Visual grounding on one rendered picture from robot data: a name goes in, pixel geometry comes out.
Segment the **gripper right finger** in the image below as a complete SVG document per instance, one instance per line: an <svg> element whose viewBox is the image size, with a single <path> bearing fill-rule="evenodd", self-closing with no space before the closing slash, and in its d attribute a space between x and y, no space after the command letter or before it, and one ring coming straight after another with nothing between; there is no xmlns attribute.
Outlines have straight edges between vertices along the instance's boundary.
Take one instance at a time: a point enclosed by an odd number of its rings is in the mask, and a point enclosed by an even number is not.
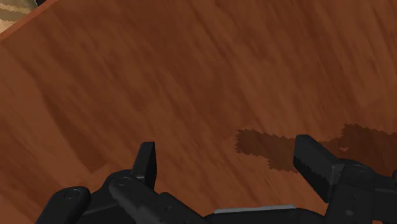
<svg viewBox="0 0 397 224"><path fill-rule="evenodd" d="M397 171L338 158L307 134L295 138L293 165L328 204L322 224L397 224Z"/></svg>

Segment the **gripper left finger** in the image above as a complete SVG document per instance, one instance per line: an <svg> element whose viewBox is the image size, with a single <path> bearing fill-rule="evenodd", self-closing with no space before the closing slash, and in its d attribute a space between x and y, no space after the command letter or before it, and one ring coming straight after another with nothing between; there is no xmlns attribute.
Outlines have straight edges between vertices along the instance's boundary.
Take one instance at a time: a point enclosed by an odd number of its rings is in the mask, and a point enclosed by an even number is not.
<svg viewBox="0 0 397 224"><path fill-rule="evenodd" d="M169 193L157 193L157 160L154 142L143 142L130 173L108 185L112 199L136 224L209 224ZM88 209L92 194L84 186L54 193L36 224L76 224Z"/></svg>

